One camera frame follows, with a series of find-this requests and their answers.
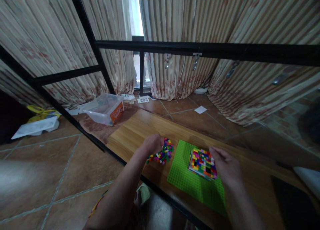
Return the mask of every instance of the black metal frame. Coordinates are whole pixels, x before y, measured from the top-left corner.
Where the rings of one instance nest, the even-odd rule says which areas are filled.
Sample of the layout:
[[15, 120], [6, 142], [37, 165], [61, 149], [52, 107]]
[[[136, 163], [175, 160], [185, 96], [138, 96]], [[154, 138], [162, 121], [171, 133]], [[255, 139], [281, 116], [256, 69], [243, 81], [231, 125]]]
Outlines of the black metal frame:
[[[126, 162], [118, 155], [107, 148], [99, 139], [87, 133], [79, 122], [71, 116], [43, 87], [47, 84], [75, 78], [78, 76], [101, 71], [110, 93], [115, 94], [112, 82], [109, 78], [107, 69], [100, 52], [103, 49], [117, 49], [133, 51], [140, 53], [140, 76], [144, 76], [144, 53], [162, 53], [192, 56], [194, 53], [202, 53], [201, 57], [220, 58], [240, 61], [255, 61], [267, 63], [281, 63], [291, 65], [320, 66], [320, 46], [319, 45], [271, 45], [271, 44], [229, 44], [229, 43], [182, 43], [182, 42], [147, 42], [143, 41], [141, 36], [133, 36], [133, 41], [103, 41], [96, 40], [90, 26], [81, 0], [72, 0], [80, 18], [81, 24], [88, 37], [89, 43], [97, 59], [98, 65], [82, 69], [66, 71], [42, 77], [32, 77], [2, 46], [0, 46], [0, 57], [19, 77], [29, 84], [38, 94], [48, 101], [56, 110], [58, 110], [69, 122], [79, 129], [87, 138], [89, 138], [103, 152], [108, 152], [121, 164]], [[143, 92], [143, 81], [140, 81], [140, 95], [147, 95]], [[182, 205], [173, 200], [169, 195], [154, 185], [150, 180], [141, 176], [153, 191], [173, 205], [191, 222], [201, 229], [209, 229], [207, 225], [201, 222], [191, 212]]]

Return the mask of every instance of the wooden table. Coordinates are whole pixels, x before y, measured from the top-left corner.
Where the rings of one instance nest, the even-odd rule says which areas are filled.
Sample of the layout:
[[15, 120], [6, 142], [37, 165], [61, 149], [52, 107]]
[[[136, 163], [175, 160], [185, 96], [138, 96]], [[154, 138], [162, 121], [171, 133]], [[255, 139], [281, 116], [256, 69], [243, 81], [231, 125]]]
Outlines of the wooden table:
[[[215, 146], [238, 158], [241, 162], [243, 180], [247, 190], [268, 229], [285, 228], [270, 175], [309, 194], [308, 190], [291, 171], [277, 166], [274, 161], [254, 152], [229, 146], [144, 110], [139, 110], [116, 130], [108, 138], [109, 142], [106, 146], [128, 162], [135, 150], [143, 143], [145, 137], [153, 133], [159, 133], [161, 136], [169, 138], [175, 149], [181, 139], [203, 149], [208, 149], [208, 146]], [[191, 218], [191, 221], [196, 225], [202, 222], [212, 229], [230, 229], [231, 225], [227, 218], [167, 182], [171, 164], [172, 161], [165, 165], [152, 161], [145, 165], [142, 172], [143, 178], [149, 180], [153, 187], [158, 188], [158, 192], [164, 193], [163, 196], [166, 200], [169, 199], [171, 204], [179, 208], [188, 218]], [[229, 215], [228, 199], [226, 199], [226, 202]]]

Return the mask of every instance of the beige curtain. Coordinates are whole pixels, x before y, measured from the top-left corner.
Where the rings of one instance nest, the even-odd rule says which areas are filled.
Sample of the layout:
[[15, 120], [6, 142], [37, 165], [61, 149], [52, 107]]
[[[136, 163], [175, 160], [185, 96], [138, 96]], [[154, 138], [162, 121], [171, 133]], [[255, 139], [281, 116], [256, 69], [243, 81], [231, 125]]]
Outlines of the beige curtain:
[[[319, 44], [319, 0], [141, 0], [147, 41]], [[319, 68], [149, 54], [152, 93], [185, 98], [201, 84], [229, 120], [249, 125], [308, 94]], [[279, 86], [274, 79], [286, 72]]]
[[[140, 0], [146, 41], [226, 42], [246, 0]], [[217, 59], [147, 54], [151, 91], [160, 99], [183, 99], [214, 71]]]
[[[319, 44], [319, 0], [247, 0], [234, 22], [229, 43]], [[232, 60], [220, 60], [209, 99], [229, 120], [249, 125], [320, 86], [320, 68], [241, 62], [226, 79]], [[287, 78], [272, 85], [282, 73]]]
[[[0, 12], [0, 43], [32, 76], [97, 64], [72, 0], [0, 0]], [[122, 22], [111, 22], [119, 25], [121, 35]], [[130, 53], [123, 51], [112, 55], [112, 58], [107, 58], [106, 54], [103, 56], [117, 93], [131, 93], [132, 81], [128, 79], [132, 77], [127, 76], [132, 72], [132, 66], [129, 60], [123, 60], [130, 59]], [[2, 68], [1, 72], [0, 81], [3, 83], [11, 73], [7, 68]], [[18, 89], [21, 80], [15, 75], [11, 75], [11, 78], [16, 83], [15, 89]], [[100, 72], [47, 85], [45, 88], [67, 108], [109, 92]], [[22, 99], [22, 96], [16, 95], [16, 99], [32, 104], [31, 99]]]
[[50, 107], [26, 82], [0, 60], [0, 89], [23, 105]]
[[[97, 40], [132, 40], [129, 0], [82, 0]], [[133, 52], [101, 49], [116, 94], [133, 93]]]

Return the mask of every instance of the clear plastic container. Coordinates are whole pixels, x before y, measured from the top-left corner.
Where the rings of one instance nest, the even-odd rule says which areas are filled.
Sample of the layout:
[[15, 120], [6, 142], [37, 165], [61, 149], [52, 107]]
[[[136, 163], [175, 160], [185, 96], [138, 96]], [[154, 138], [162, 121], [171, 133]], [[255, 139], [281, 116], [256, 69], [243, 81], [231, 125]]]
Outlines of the clear plastic container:
[[93, 121], [113, 126], [124, 111], [123, 97], [112, 94], [101, 94], [93, 101], [86, 103], [83, 112]]

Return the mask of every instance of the pile of lego bricks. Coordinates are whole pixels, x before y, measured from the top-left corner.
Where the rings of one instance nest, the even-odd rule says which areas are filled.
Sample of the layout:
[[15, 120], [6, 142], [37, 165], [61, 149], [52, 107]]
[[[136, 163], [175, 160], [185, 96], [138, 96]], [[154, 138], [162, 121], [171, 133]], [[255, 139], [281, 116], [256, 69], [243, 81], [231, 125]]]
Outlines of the pile of lego bricks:
[[173, 144], [171, 143], [170, 139], [164, 138], [164, 146], [162, 150], [154, 155], [150, 155], [147, 159], [146, 163], [154, 160], [158, 163], [165, 164], [165, 162], [169, 162], [171, 158], [171, 153], [173, 152]]
[[217, 169], [211, 158], [210, 152], [194, 148], [191, 151], [189, 170], [204, 177], [207, 180], [216, 179]]

